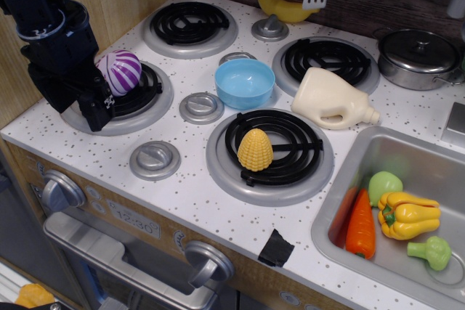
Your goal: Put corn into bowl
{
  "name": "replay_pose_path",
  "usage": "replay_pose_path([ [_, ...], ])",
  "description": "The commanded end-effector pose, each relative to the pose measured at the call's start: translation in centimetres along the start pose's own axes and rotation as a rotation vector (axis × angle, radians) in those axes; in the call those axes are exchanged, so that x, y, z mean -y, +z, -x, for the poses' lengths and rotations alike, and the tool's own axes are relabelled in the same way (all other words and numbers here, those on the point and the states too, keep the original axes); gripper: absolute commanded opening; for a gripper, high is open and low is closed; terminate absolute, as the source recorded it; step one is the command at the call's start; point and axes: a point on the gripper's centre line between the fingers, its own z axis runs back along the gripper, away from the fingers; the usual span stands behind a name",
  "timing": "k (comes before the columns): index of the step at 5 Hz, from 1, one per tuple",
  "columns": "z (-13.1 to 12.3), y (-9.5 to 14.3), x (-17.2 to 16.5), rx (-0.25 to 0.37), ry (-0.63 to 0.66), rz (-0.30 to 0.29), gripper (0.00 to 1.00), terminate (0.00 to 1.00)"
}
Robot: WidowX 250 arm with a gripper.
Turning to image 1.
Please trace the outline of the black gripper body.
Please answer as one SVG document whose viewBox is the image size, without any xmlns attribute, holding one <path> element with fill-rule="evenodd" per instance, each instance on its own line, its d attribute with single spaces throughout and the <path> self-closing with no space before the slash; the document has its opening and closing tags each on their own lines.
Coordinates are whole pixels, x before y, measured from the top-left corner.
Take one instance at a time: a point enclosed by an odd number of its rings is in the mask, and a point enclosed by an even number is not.
<svg viewBox="0 0 465 310">
<path fill-rule="evenodd" d="M 28 43 L 21 53 L 30 61 L 28 73 L 36 88 L 55 110 L 62 113 L 77 101 L 87 113 L 100 107 L 97 41 L 83 4 L 65 0 L 58 15 L 57 27 L 20 34 Z"/>
</svg>

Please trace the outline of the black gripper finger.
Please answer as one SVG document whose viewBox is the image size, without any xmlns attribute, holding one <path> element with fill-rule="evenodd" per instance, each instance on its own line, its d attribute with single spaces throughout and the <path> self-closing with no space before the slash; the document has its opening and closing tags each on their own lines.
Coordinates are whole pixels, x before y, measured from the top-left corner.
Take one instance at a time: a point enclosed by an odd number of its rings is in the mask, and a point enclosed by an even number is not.
<svg viewBox="0 0 465 310">
<path fill-rule="evenodd" d="M 97 66 L 94 67 L 93 90 L 96 97 L 113 96 L 107 80 Z"/>
<path fill-rule="evenodd" d="M 101 131 L 113 118 L 113 95 L 84 93 L 78 98 L 81 114 L 91 131 Z"/>
</svg>

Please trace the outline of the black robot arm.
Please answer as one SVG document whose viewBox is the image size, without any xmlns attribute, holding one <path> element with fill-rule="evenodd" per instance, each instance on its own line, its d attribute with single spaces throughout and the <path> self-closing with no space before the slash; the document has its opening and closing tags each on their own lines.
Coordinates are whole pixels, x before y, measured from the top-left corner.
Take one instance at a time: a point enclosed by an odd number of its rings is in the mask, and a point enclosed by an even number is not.
<svg viewBox="0 0 465 310">
<path fill-rule="evenodd" d="M 59 113 L 78 103 L 92 131 L 115 115 L 109 84 L 94 63 L 99 50 L 86 7 L 74 0 L 1 0 L 13 17 L 36 88 Z"/>
</svg>

